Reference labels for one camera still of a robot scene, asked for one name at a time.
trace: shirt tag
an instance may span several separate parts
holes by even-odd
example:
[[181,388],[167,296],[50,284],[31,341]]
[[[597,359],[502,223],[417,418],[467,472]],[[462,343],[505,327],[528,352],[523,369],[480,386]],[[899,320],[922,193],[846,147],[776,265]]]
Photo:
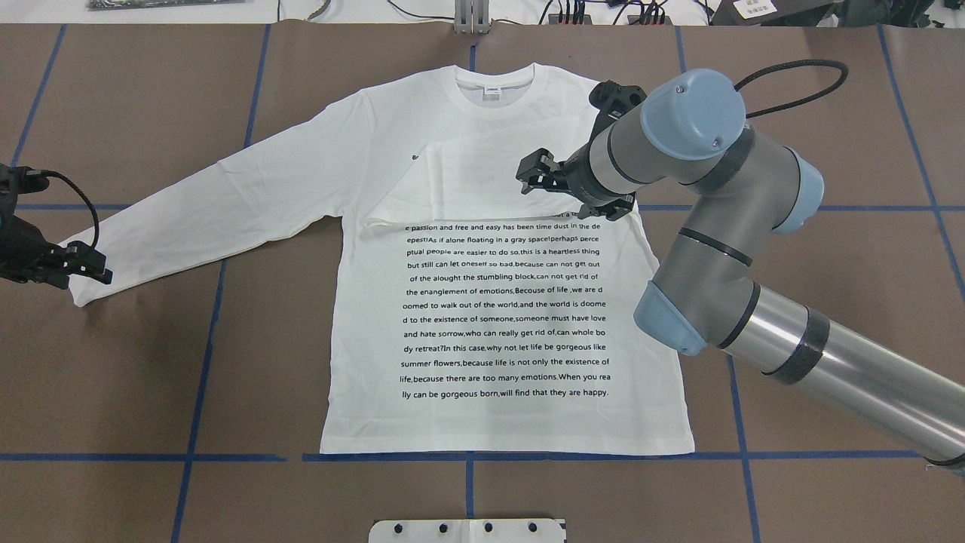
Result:
[[502,95],[502,87],[482,87],[482,98],[484,100],[498,100]]
[[746,19],[775,14],[778,11],[771,0],[734,0],[733,6],[740,16]]

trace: black band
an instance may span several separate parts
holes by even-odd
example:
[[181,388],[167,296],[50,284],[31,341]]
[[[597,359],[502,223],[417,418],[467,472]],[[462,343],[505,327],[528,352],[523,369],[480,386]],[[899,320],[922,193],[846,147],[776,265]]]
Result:
[[705,234],[701,234],[700,232],[698,232],[698,231],[696,231],[696,230],[691,230],[690,228],[681,228],[678,233],[679,233],[681,236],[683,236],[684,238],[690,238],[691,240],[694,240],[695,242],[699,242],[699,243],[703,243],[704,245],[711,246],[711,247],[713,247],[713,248],[721,251],[722,253],[730,256],[732,259],[734,259],[734,260],[736,260],[737,262],[743,264],[744,266],[750,267],[750,266],[751,266],[751,263],[754,262],[754,260],[753,260],[751,257],[749,257],[749,256],[747,256],[746,254],[740,252],[739,250],[731,247],[730,245],[728,245],[728,244],[726,244],[726,243],[721,243],[721,242],[719,242],[719,241],[711,238],[710,236],[707,236],[707,235],[705,235]]
[[925,458],[928,464],[933,464],[935,466],[941,466],[942,468],[957,468],[959,464],[965,466],[965,454],[957,458],[952,458],[951,460],[931,460],[930,458]]
[[797,344],[797,348],[781,367],[772,372],[761,372],[777,379],[784,385],[794,385],[804,379],[817,365],[824,355],[824,348],[828,344],[828,334],[831,331],[831,321],[827,317],[808,307],[808,323],[804,328],[804,335]]
[[737,321],[737,326],[733,327],[731,330],[731,335],[727,336],[727,339],[722,341],[720,345],[717,346],[718,349],[727,349],[734,339],[740,335],[740,332],[744,331],[744,327],[747,326],[748,321],[751,320],[751,315],[754,314],[754,310],[758,307],[758,300],[760,299],[760,285],[754,283],[754,290],[751,291],[751,299],[747,302],[747,307],[744,308],[744,314],[740,316],[740,320]]
[[613,158],[613,147],[610,145],[610,143],[612,143],[612,141],[613,141],[613,129],[610,129],[609,133],[606,134],[606,154],[607,154],[607,157],[610,158],[610,165],[613,166],[613,169],[617,170],[617,173],[619,173],[624,179],[626,179],[626,180],[629,181],[630,183],[633,183],[633,184],[635,184],[635,185],[649,185],[649,183],[644,183],[644,182],[642,182],[642,181],[637,181],[637,180],[633,179],[632,177],[626,175],[626,172],[624,172],[624,171],[620,168],[620,165],[617,164],[617,160],[616,160],[615,158]]
[[752,129],[744,129],[737,141],[733,142],[709,172],[693,183],[682,185],[691,186],[698,194],[708,194],[726,185],[747,161],[747,156],[757,141],[756,134]]

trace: white label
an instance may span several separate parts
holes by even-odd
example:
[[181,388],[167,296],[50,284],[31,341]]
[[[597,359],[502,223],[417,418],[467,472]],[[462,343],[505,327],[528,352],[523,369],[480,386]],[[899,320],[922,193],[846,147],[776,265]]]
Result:
[[740,16],[746,19],[775,14],[778,11],[771,0],[735,0],[733,6],[737,8]]

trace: light blue joint cap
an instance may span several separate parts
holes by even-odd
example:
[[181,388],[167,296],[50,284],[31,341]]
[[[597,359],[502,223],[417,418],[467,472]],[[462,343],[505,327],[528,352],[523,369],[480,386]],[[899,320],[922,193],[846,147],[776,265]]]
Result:
[[633,320],[650,337],[688,357],[695,357],[707,342],[703,341],[690,321],[653,281],[647,283]]
[[707,68],[686,71],[644,100],[640,124],[664,154],[681,160],[720,155],[744,130],[747,108],[725,75]]
[[790,234],[798,228],[804,226],[804,221],[817,213],[817,208],[821,205],[824,198],[824,178],[817,168],[808,164],[797,151],[788,149],[797,158],[797,169],[801,173],[801,181],[797,186],[797,200],[790,214],[781,224],[777,225],[773,232],[775,234]]

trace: silver metal tube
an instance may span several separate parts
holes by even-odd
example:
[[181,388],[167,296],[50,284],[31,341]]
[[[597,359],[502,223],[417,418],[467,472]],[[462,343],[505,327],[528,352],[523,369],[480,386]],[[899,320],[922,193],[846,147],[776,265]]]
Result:
[[[824,334],[814,334],[821,319]],[[787,357],[795,334],[798,344]],[[930,461],[965,455],[965,387],[767,289],[726,351],[781,380],[788,364],[798,364],[787,384],[857,415]]]

